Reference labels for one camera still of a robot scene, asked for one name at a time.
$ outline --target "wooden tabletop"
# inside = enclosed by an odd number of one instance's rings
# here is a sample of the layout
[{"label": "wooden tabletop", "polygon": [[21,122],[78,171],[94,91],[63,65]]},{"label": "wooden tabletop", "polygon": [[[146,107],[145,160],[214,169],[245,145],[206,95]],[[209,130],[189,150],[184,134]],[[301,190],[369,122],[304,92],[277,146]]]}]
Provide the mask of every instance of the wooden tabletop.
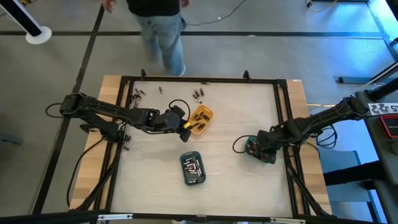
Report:
[{"label": "wooden tabletop", "polygon": [[[119,92],[121,76],[107,75],[104,76],[101,90],[98,99],[107,103],[116,103],[116,98]],[[294,118],[308,116],[307,101],[305,99],[304,89],[300,80],[287,80],[288,91],[290,97],[290,104]],[[127,88],[124,89],[121,105],[124,105],[127,97]],[[282,89],[280,89],[280,97],[282,102],[282,111],[284,118],[287,118],[287,113],[284,105],[284,96]],[[86,147],[90,147],[101,138],[99,132],[89,133]],[[111,152],[110,162],[113,159],[114,150]],[[101,167],[103,165],[104,154],[106,149],[106,142],[102,142],[96,149],[89,152],[82,160],[80,169],[77,174],[75,188],[73,190],[70,208],[79,206],[87,195],[93,190],[100,178]],[[315,200],[322,206],[322,208],[331,214],[330,203],[326,191],[325,181],[323,179],[322,167],[319,160],[318,152],[307,144],[303,145],[300,151],[302,161],[302,168],[305,178],[305,185],[315,198]],[[295,191],[297,197],[297,206],[299,213],[303,213],[301,193],[295,184]],[[108,184],[105,186],[103,196],[100,201],[99,208],[105,208],[106,196],[108,192]]]}]

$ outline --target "white work surface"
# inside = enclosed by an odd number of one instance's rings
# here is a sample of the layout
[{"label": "white work surface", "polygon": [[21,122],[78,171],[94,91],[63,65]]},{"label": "white work surface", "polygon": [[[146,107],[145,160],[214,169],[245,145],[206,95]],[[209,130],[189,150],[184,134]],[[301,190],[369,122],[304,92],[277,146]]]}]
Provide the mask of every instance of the white work surface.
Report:
[{"label": "white work surface", "polygon": [[[130,150],[121,154],[112,212],[291,217],[282,151],[275,164],[232,151],[238,137],[278,124],[271,84],[134,82],[134,88],[147,94],[138,107],[161,113],[174,99],[185,100],[194,112],[198,103],[193,90],[201,87],[205,96],[200,99],[214,111],[201,135],[192,134],[184,143],[177,134],[150,135],[127,128]],[[188,113],[185,104],[175,104]],[[245,142],[239,141],[236,150]],[[179,160],[190,151],[201,154],[206,172],[206,181],[191,187],[184,184]]]}]

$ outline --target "concrete floor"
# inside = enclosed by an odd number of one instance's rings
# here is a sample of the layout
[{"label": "concrete floor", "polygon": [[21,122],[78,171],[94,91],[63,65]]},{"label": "concrete floor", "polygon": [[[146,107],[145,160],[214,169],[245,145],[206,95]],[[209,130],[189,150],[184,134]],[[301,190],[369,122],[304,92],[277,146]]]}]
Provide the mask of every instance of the concrete floor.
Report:
[{"label": "concrete floor", "polygon": [[[239,3],[192,1],[182,14],[193,24],[212,21]],[[327,4],[314,3],[314,7]],[[398,23],[386,13],[384,0],[371,0],[369,5],[391,38],[398,36]],[[40,24],[57,31],[91,31],[99,8],[99,0],[38,0],[26,7]],[[0,31],[5,30],[20,28],[4,16]],[[112,14],[105,13],[99,30],[138,31],[139,27],[125,1],[119,0]],[[187,30],[379,32],[364,3],[338,3],[316,14],[304,0],[249,0],[228,19]],[[21,146],[1,144],[0,216],[30,213],[60,123],[46,117],[44,109],[71,91],[89,38],[54,36],[46,44],[29,45],[22,36],[0,35],[0,133],[24,140]],[[241,77],[249,70],[253,78],[301,79],[309,103],[324,103],[358,87],[337,84],[337,77],[372,77],[394,62],[380,37],[183,36],[182,41],[188,77]],[[140,37],[97,37],[81,92],[97,96],[103,75],[138,75],[142,68],[149,75],[164,75],[161,65],[149,65],[145,59]],[[67,210],[68,181],[86,141],[79,124],[71,122],[44,212]],[[335,150],[357,150],[362,163],[377,160],[363,122],[346,121],[336,128],[340,139]],[[343,138],[352,132],[362,137]]]}]

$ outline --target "white label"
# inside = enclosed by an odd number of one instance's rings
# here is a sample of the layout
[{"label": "white label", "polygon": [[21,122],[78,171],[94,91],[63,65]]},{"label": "white label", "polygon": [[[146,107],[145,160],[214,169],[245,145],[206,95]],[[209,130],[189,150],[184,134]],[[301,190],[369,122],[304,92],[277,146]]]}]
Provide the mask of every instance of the white label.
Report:
[{"label": "white label", "polygon": [[398,103],[368,103],[372,115],[398,113]]}]

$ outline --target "blue jeans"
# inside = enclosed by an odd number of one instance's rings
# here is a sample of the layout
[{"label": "blue jeans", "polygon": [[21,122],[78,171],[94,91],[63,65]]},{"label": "blue jeans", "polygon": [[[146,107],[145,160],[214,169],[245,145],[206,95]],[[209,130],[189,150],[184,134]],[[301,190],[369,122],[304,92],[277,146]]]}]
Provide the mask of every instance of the blue jeans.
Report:
[{"label": "blue jeans", "polygon": [[140,17],[135,15],[142,28],[141,36],[152,60],[159,59],[162,51],[163,66],[169,75],[182,75],[185,71],[181,30],[181,15]]}]

